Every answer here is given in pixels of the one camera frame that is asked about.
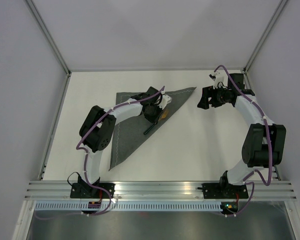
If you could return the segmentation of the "gold fork black handle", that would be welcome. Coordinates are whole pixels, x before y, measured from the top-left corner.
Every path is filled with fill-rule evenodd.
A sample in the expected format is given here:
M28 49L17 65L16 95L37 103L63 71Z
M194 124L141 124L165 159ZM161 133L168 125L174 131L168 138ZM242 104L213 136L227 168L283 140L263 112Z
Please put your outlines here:
M166 109L163 113L162 113L162 115L159 117L159 119L158 119L158 121L156 122L156 123L153 123L150 127L148 127L144 132L143 132L143 135L147 135L158 123L159 123L159 121L161 121L161 120L163 120L163 119L165 119L166 117L167 117L167 115L168 115L168 113L169 113L169 110L168 109Z

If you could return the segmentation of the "grey cloth napkin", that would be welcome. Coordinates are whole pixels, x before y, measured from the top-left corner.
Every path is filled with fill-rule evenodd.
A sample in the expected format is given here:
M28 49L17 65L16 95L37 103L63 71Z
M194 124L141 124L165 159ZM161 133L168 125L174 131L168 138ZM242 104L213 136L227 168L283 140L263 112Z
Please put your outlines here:
M134 116L119 124L114 128L112 136L112 146L109 169L123 163L130 157L143 143L145 143L161 126L165 124L192 96L195 87L188 87L175 91L168 91L167 95L172 98L167 105L167 116L161 119L147 134L144 134L151 126L143 115Z

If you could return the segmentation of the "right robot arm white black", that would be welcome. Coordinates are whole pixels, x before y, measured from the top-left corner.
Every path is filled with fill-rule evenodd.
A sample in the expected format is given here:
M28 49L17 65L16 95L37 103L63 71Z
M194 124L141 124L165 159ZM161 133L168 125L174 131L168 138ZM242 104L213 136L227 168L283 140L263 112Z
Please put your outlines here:
M262 183L269 186L272 182L272 169L283 158L287 130L284 125L276 124L267 118L261 109L252 89L245 87L242 73L224 76L214 71L209 77L213 85L202 89L198 108L207 110L231 104L249 126L242 149L241 160L220 177L218 183L204 184L201 189L207 193L213 189L225 198L231 197L236 190L246 191L248 180L258 174Z

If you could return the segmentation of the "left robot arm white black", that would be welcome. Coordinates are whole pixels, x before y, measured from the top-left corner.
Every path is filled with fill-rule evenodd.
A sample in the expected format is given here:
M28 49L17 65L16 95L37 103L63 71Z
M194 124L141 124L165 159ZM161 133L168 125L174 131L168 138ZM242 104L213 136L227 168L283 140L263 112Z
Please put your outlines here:
M76 172L77 182L71 184L70 198L93 199L112 195L100 184L100 164L104 149L109 145L115 127L120 123L143 115L152 124L157 124L171 98L160 90L149 87L146 92L131 96L123 103L110 108L93 106L84 120L77 150L85 152L83 175Z

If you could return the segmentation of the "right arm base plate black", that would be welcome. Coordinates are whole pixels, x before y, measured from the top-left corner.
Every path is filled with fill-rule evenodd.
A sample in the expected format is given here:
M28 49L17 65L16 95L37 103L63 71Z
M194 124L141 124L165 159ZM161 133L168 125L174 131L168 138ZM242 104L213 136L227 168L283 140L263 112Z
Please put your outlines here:
M203 183L202 187L198 187L198 190L202 190L204 199L248 199L249 194L245 185L233 185L226 184L221 186L220 183Z

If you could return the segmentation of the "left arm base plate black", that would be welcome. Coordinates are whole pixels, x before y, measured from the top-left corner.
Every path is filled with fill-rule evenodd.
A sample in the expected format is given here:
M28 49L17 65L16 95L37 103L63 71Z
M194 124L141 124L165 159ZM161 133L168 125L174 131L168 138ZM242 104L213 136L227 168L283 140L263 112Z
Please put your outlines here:
M102 182L98 188L89 186L86 182L75 182L70 191L71 199L109 199L109 195L102 189L105 189L110 197L114 196L115 184Z

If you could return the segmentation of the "right aluminium frame post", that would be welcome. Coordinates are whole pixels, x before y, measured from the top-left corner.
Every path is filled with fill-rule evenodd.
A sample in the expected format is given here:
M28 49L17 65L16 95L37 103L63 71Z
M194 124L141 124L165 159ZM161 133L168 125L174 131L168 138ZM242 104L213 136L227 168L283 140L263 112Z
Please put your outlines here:
M255 48L253 49L252 54L250 55L245 67L243 68L243 71L245 73L247 73L253 63L255 62L258 54L260 53L263 45L265 44L265 42L267 41L268 37L270 36L272 30L275 28L275 25L277 24L277 22L279 21L281 15L283 14L285 8L287 7L288 3L290 1L289 0L280 0L277 7L275 8L270 20L268 21L261 37L259 38Z

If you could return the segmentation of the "aluminium frame post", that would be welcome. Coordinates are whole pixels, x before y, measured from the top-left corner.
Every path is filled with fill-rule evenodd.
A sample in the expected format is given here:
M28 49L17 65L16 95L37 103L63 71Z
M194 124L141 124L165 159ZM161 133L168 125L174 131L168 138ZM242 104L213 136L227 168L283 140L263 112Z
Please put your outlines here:
M55 58L57 59L58 63L62 67L63 71L67 76L71 74L70 69L68 68L56 42L54 41L53 36L51 35L49 29L47 28L44 19L42 18L35 2L33 0L24 0L25 5L27 6L28 10L32 14L36 24L38 25L40 31L42 32L45 40L47 41L49 47L51 48Z
M287 7L288 3L290 1L289 0L280 0L277 7L275 8L270 20L268 21L261 37L259 38L255 48L253 49L252 54L250 55L245 67L243 68L243 71L245 73L247 73L253 63L255 62L258 54L260 53L263 45L265 44L265 42L267 41L268 37L270 36L272 30L275 28L275 25L277 24L277 22L279 21L281 15L283 14L285 8Z

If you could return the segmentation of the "aluminium rail front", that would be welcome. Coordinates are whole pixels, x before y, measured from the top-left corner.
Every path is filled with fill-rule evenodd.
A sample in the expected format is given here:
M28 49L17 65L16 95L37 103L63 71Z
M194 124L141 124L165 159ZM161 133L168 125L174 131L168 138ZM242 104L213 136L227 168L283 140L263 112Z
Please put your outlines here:
M114 195L122 201L212 201L204 199L203 181L115 181ZM25 200L70 200L72 186L67 181L30 181L24 193ZM253 201L295 201L293 185L275 180L270 186L256 181L247 185Z

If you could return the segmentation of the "left aluminium frame post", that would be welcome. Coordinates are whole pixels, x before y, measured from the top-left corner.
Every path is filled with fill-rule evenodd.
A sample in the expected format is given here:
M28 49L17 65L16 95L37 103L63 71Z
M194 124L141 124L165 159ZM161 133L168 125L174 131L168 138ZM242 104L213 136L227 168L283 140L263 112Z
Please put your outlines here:
M56 42L54 41L53 36L51 35L49 29L47 28L44 19L42 18L35 2L33 0L24 0L25 5L27 6L28 10L32 14L36 24L38 25L40 31L42 32L45 40L47 41L49 47L51 48L55 58L57 59L58 63L62 67L63 71L67 76L71 74L70 69L68 68Z

